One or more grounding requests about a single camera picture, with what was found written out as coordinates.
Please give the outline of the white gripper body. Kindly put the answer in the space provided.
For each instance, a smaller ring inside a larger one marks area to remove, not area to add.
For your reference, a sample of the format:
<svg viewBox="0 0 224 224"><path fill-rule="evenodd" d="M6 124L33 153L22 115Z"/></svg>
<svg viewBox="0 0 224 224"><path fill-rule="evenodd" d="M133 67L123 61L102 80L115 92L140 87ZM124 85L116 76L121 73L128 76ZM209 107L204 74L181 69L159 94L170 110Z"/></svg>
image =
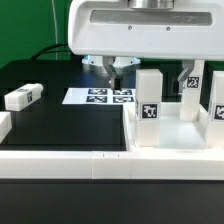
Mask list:
<svg viewBox="0 0 224 224"><path fill-rule="evenodd" d="M224 0L73 0L68 45L79 55L224 61Z"/></svg>

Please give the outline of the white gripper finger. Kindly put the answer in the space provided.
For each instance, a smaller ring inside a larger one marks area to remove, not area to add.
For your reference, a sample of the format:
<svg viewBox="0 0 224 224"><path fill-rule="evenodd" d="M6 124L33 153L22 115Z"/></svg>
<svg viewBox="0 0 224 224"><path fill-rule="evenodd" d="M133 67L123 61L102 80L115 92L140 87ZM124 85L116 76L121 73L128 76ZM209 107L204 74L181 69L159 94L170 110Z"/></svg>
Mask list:
<svg viewBox="0 0 224 224"><path fill-rule="evenodd" d="M185 80L189 77L189 75L194 70L195 61L194 60L183 60L182 61L182 72L178 76L178 93L181 94L183 92L183 84Z"/></svg>
<svg viewBox="0 0 224 224"><path fill-rule="evenodd" d="M110 77L109 84L112 90L120 90L122 87L122 77L119 76L113 66L115 58L113 56L103 56L103 67Z"/></svg>

